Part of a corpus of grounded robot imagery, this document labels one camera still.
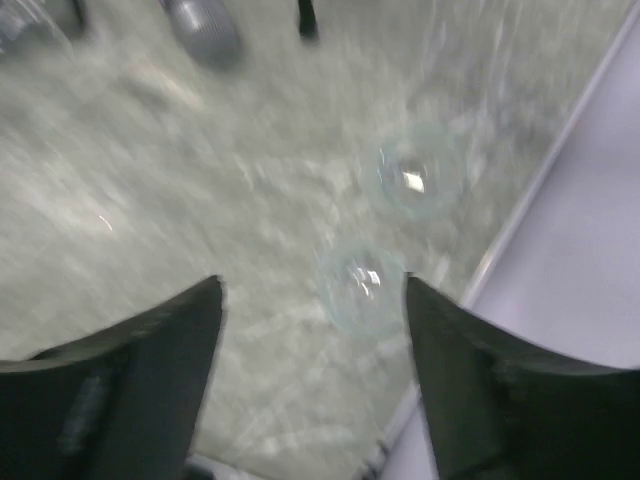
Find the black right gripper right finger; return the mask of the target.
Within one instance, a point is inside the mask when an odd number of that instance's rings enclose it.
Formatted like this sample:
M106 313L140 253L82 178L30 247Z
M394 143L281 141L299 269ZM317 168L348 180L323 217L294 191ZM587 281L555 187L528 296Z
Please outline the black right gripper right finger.
M639 373L534 345L407 275L405 316L441 479L635 479Z

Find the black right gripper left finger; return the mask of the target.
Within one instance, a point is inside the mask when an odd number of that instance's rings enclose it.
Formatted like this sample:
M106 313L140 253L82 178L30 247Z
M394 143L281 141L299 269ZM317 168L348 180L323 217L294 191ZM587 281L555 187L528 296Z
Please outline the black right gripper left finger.
M208 277L89 336L1 365L5 479L196 479L188 458L224 291Z

